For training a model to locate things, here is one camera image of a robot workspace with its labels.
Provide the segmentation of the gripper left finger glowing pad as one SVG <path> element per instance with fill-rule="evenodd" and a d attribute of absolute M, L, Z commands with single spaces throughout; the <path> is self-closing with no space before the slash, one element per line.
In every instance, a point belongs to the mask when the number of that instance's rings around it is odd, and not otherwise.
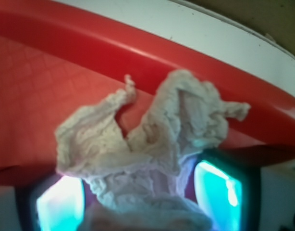
<path fill-rule="evenodd" d="M 79 178 L 51 174 L 17 188 L 17 212 L 24 231 L 75 231 L 85 208 Z"/>

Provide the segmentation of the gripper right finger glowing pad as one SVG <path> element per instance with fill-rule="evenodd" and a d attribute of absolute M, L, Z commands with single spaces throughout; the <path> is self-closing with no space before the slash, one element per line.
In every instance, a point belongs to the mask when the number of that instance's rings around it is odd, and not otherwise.
<path fill-rule="evenodd" d="M 258 167 L 234 159 L 227 152 L 208 149 L 194 168 L 199 207 L 212 220 L 213 231 L 257 231 L 261 205 Z"/>

